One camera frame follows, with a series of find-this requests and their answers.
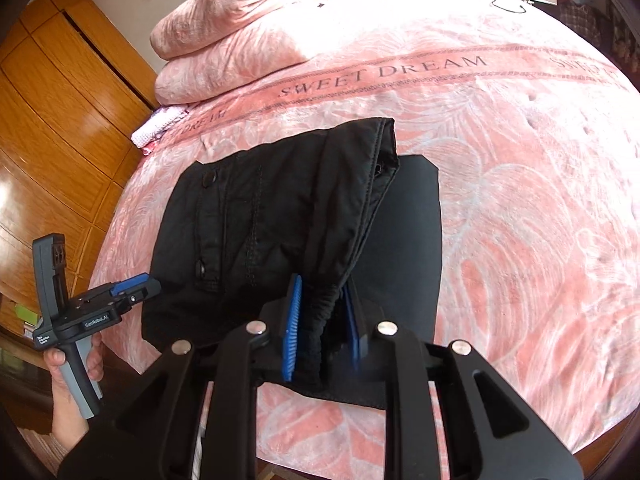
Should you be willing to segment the person's left forearm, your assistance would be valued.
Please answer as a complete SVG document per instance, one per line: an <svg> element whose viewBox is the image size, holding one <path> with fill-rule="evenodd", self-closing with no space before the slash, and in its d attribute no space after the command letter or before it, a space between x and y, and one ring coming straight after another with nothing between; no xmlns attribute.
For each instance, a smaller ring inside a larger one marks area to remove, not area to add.
<svg viewBox="0 0 640 480"><path fill-rule="evenodd" d="M51 434L66 450L71 450L85 437L89 424L81 415L64 382L52 384L53 414Z"/></svg>

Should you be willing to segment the person's left hand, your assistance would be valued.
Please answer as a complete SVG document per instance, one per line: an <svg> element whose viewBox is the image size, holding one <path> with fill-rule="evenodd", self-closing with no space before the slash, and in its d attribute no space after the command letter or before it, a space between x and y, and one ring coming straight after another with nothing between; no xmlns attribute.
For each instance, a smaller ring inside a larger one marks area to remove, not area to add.
<svg viewBox="0 0 640 480"><path fill-rule="evenodd" d="M103 355L102 335L96 333L91 336L91 347L86 359L88 377L94 382L100 382L103 378ZM66 363L64 352L60 349L52 348L43 353L43 359L51 375L53 407L56 410L63 406L76 408L75 400L70 390L68 390L62 375L62 367Z"/></svg>

